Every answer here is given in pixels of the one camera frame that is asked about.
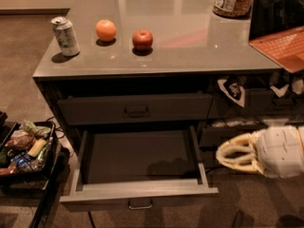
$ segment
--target apple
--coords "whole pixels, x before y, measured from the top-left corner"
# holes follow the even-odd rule
[[[139,51],[150,50],[153,44],[152,33],[148,29],[136,30],[132,35],[134,49]]]
[[[116,36],[116,27],[109,20],[100,20],[96,24],[96,34],[103,42],[111,42]]]

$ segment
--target silver can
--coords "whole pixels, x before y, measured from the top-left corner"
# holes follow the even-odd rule
[[[63,55],[75,56],[80,50],[72,23],[65,17],[55,17],[51,20],[53,31]]]

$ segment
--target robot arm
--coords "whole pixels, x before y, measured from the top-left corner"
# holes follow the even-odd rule
[[[267,178],[290,178],[304,174],[303,146],[304,126],[271,126],[223,143],[217,159],[239,171]]]

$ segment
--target laptop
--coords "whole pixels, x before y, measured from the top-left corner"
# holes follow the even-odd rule
[[[291,73],[304,69],[304,0],[254,0],[249,45]]]

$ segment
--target orange keyboard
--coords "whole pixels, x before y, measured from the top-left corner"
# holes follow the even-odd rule
[[[266,49],[267,53],[275,59],[296,55],[304,51],[304,31],[282,36],[271,41],[260,42],[258,46]]]

